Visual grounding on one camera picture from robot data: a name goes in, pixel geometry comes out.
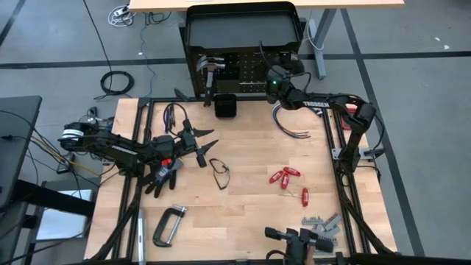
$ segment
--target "cable bundle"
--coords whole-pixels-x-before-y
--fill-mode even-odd
[[[129,5],[122,5],[119,7],[115,7],[110,11],[110,14],[108,14],[108,23],[109,25],[113,27],[128,27],[134,24],[134,16],[136,13],[129,12]],[[126,15],[122,15],[117,17],[115,15],[115,12],[118,10],[128,10],[128,13]]]

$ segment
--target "red screwdriver handle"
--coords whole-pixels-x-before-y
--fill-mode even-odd
[[[273,182],[279,180],[280,177],[282,177],[284,173],[285,173],[285,172],[283,172],[283,170],[280,170],[280,171],[274,173],[273,176],[270,177],[269,182],[270,182],[270,183],[273,183]]]
[[[286,189],[286,187],[288,187],[288,182],[289,182],[289,175],[288,173],[284,172],[283,177],[281,178],[281,188]]]
[[[297,176],[297,177],[301,176],[301,172],[297,171],[296,169],[292,169],[290,167],[287,167],[287,166],[285,166],[283,168],[283,171],[288,173],[288,174],[292,174],[293,176]]]
[[[308,191],[307,188],[304,188],[304,189],[302,190],[301,202],[302,202],[302,206],[304,206],[304,207],[308,206],[308,203],[309,203],[309,191]]]

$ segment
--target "small bracket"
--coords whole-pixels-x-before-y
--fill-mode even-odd
[[[334,148],[332,149],[332,157],[334,160],[339,159],[341,148]],[[373,149],[372,148],[359,148],[360,152],[360,159],[366,159],[369,162],[373,161]],[[375,157],[379,158],[382,154],[384,154],[384,148],[375,149]]]

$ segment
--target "metal bracket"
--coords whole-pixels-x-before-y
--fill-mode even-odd
[[[332,157],[334,160],[338,160],[339,159],[339,155],[340,155],[340,151],[341,151],[341,148],[334,148],[331,150],[332,151]],[[360,152],[360,159],[366,159],[368,160],[369,162],[372,162],[373,161],[373,149],[372,148],[360,148],[359,149],[359,152]],[[379,158],[382,154],[384,154],[384,148],[378,148],[378,149],[375,149],[375,158]]]
[[[306,218],[304,217],[301,220],[302,225],[322,225],[324,223],[324,220],[320,218],[320,216],[316,217],[311,217],[311,218]]]

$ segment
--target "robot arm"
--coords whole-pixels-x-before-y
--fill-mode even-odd
[[[266,90],[268,102],[274,104],[277,100],[287,110],[297,110],[301,107],[330,108],[336,111],[350,125],[352,133],[345,148],[339,154],[339,166],[344,173],[353,173],[360,160],[358,145],[361,137],[369,129],[376,109],[371,103],[349,94],[305,93],[291,84],[290,73],[280,66],[272,66],[268,75]],[[347,104],[355,105],[354,114],[349,113]]]
[[[183,121],[183,130],[177,137],[161,135],[153,138],[147,144],[113,134],[107,130],[98,129],[92,124],[74,122],[64,127],[62,137],[58,140],[60,146],[70,152],[90,152],[101,158],[113,160],[125,174],[138,176],[140,164],[160,168],[166,159],[178,159],[184,155],[196,152],[199,167],[205,167],[204,154],[217,140],[198,147],[197,137],[202,137],[213,130],[197,130],[191,126],[188,119]]]

